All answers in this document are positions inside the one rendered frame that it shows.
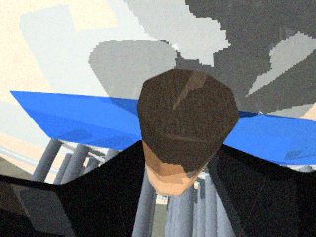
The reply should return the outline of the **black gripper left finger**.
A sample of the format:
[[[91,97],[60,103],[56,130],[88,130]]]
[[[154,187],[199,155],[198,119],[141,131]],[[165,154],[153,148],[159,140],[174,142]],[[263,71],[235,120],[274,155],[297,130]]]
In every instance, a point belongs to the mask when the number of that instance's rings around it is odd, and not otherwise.
[[[37,237],[131,237],[145,166],[138,141],[64,185],[0,174],[0,224]]]

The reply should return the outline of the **blue flat strip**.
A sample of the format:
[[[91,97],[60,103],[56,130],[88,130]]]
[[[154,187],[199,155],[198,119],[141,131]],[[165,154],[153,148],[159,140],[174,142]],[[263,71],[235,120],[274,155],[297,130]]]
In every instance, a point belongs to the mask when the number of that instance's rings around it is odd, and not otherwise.
[[[48,138],[125,150],[142,141],[138,100],[9,91]],[[224,145],[280,165],[316,166],[316,121],[238,111]]]

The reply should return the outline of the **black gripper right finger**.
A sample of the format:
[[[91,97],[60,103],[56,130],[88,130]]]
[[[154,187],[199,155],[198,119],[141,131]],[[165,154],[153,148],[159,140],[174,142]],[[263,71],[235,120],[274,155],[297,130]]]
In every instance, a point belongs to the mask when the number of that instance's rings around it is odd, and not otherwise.
[[[316,171],[296,171],[224,145],[210,177],[236,237],[309,237],[316,229]]]

